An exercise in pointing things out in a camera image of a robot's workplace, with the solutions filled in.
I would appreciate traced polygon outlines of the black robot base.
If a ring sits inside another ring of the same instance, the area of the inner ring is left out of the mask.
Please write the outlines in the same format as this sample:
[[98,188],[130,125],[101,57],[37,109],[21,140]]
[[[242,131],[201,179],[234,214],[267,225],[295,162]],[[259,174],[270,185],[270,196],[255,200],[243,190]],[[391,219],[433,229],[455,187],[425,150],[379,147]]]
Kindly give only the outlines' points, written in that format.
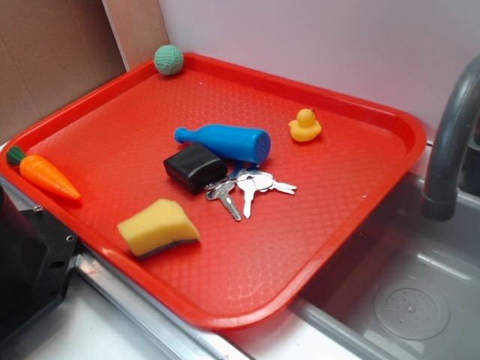
[[78,247],[49,211],[19,210],[1,190],[1,345],[64,301]]

